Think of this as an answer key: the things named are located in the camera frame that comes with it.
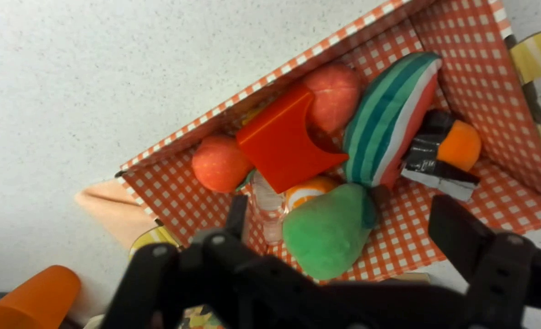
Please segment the colourful patterned object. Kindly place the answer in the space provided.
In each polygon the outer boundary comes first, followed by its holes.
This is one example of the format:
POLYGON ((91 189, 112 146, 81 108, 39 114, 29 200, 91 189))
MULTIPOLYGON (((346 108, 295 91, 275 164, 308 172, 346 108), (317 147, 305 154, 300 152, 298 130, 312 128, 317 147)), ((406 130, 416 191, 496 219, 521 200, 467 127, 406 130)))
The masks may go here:
POLYGON ((225 329, 220 319, 207 305, 187 308, 178 329, 225 329))

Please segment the orange and white ball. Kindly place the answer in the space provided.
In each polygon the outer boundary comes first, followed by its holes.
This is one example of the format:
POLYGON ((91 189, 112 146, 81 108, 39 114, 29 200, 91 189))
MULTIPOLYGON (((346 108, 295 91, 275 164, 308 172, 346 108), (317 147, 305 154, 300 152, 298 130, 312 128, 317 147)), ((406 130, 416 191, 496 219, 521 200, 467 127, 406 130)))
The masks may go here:
POLYGON ((340 184, 335 181, 335 179, 326 176, 316 176, 299 185, 291 187, 291 189, 288 189, 284 194, 286 210, 292 211, 305 202, 308 202, 308 200, 330 192, 338 185, 340 184))

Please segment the green plush pear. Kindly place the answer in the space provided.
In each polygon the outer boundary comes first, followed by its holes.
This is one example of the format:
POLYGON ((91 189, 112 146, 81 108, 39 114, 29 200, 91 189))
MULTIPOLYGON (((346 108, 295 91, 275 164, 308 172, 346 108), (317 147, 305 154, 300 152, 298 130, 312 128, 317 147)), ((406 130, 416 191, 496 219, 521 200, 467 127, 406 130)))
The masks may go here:
POLYGON ((330 280, 358 260, 377 220, 367 189, 346 183, 290 211, 283 221, 283 240, 307 275, 330 280))

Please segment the orange and black plush toy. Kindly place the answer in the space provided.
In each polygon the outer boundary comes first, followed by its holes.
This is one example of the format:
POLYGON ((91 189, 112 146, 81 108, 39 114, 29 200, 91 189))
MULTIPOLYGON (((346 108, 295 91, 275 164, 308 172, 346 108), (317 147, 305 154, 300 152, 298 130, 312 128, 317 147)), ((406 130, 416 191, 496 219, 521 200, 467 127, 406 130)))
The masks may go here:
POLYGON ((449 111, 430 110, 404 154, 401 175, 466 202, 481 181, 471 173, 481 149, 472 125, 449 111))

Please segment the orange plastic cup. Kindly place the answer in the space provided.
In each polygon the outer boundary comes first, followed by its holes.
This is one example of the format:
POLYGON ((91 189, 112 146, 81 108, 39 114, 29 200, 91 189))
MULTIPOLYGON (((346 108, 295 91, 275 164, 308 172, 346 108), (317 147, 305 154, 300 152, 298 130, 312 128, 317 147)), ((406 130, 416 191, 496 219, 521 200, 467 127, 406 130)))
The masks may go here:
POLYGON ((80 289, 74 271, 47 267, 0 299, 0 329, 59 329, 80 289))

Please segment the red plush strawberry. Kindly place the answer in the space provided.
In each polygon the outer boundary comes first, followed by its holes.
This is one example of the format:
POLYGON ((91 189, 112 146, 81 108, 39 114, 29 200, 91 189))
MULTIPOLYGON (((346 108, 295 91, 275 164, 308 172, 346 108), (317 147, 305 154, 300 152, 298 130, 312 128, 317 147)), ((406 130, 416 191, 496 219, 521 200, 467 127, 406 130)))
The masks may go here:
POLYGON ((193 154, 192 169, 206 189, 229 193, 242 185, 254 165, 234 137, 217 134, 203 138, 193 154))

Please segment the red plastic block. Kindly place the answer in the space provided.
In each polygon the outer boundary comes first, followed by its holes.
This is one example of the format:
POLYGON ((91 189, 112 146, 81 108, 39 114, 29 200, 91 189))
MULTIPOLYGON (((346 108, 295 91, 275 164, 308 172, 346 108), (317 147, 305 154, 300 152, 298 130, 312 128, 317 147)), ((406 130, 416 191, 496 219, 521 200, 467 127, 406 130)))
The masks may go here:
POLYGON ((349 159, 331 141, 310 138, 306 118, 315 99, 309 88, 297 84, 236 133, 240 150, 276 193, 349 159))

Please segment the peach paper sheet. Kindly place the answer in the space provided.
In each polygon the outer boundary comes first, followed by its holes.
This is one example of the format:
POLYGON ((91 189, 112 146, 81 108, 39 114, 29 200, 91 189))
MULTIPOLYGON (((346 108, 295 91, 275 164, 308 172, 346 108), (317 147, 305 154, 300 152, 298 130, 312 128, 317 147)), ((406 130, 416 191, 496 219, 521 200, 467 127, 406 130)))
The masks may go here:
POLYGON ((116 178, 86 187, 75 195, 75 201, 126 250, 157 227, 116 178))

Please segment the red plush apple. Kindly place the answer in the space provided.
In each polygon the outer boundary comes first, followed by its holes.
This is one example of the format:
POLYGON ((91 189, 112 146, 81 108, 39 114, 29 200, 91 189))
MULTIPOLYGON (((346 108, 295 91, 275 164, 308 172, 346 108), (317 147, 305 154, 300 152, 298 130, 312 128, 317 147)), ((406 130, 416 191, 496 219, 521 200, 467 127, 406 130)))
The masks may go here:
POLYGON ((308 73, 302 83, 315 98, 306 115, 314 128, 334 133, 354 116, 362 91, 354 69, 341 62, 329 63, 308 73))

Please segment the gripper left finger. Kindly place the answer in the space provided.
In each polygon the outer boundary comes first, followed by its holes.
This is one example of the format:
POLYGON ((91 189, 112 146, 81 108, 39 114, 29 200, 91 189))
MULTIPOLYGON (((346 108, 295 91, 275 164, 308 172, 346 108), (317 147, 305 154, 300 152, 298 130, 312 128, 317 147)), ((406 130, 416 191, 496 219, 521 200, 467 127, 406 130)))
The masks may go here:
POLYGON ((235 196, 222 228, 179 250, 164 242, 133 256, 101 329, 177 329, 185 310, 207 306, 225 329, 319 329, 302 275, 241 241, 247 196, 235 196))

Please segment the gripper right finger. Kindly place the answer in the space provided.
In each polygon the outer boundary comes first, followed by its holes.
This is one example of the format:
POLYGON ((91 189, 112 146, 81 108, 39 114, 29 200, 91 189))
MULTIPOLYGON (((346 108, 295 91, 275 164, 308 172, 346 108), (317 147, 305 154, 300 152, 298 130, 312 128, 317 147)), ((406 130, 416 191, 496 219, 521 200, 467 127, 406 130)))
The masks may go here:
POLYGON ((524 329, 525 308, 541 309, 541 249, 494 231, 448 195, 435 195, 429 237, 468 283, 455 329, 524 329))

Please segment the plush watermelon slice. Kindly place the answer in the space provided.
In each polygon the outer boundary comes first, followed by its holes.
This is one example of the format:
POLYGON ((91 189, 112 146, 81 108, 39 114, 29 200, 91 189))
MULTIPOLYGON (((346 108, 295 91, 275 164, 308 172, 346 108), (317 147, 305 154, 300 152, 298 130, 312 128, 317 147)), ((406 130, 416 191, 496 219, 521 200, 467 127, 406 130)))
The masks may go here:
POLYGON ((400 58, 371 81, 347 125, 342 165, 347 182, 391 189, 403 156, 433 103, 442 59, 433 52, 400 58))

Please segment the red checkered basket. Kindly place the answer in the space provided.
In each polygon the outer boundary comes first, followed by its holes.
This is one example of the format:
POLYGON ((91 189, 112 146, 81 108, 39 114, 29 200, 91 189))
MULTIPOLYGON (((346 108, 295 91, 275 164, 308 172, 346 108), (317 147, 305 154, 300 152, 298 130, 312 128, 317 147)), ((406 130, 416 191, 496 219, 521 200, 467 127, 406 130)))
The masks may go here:
POLYGON ((433 106, 481 134, 473 169, 481 185, 466 208, 492 228, 541 229, 541 138, 504 42, 511 34, 501 0, 389 0, 124 163, 117 180, 141 214, 188 245, 197 231, 224 223, 232 198, 193 174, 191 158, 206 135, 234 133, 243 115, 332 60, 369 83, 401 56, 432 51, 443 59, 433 106))

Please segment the clear plastic bottle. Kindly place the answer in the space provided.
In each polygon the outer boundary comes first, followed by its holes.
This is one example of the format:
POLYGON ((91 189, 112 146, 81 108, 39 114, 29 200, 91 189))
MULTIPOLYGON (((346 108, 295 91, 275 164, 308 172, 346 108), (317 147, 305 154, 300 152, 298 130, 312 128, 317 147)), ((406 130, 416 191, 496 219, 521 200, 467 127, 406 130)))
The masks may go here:
POLYGON ((250 180, 253 192, 254 218, 262 225, 262 235, 268 245, 283 241, 285 217, 284 195, 277 193, 263 175, 255 170, 250 180))

